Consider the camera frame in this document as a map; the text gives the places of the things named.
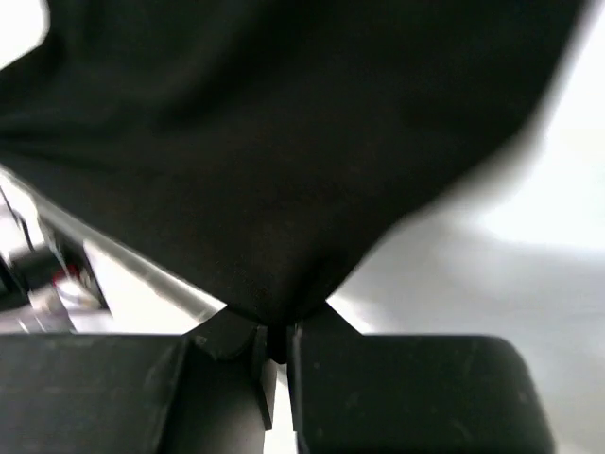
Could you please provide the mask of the black skirt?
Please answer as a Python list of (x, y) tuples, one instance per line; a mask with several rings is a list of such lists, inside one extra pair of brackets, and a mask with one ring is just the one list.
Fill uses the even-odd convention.
[(265, 324), (492, 157), (583, 1), (52, 1), (1, 72), (1, 163)]

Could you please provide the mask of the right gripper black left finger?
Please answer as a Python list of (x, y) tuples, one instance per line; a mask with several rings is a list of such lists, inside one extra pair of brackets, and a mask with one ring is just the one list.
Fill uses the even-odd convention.
[(223, 310), (177, 335), (1, 319), (5, 453), (259, 453), (275, 370), (262, 325)]

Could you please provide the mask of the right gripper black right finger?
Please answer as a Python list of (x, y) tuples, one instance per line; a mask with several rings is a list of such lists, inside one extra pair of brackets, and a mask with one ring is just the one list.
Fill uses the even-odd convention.
[(302, 453), (551, 453), (529, 370), (481, 335), (363, 335), (323, 306), (288, 330)]

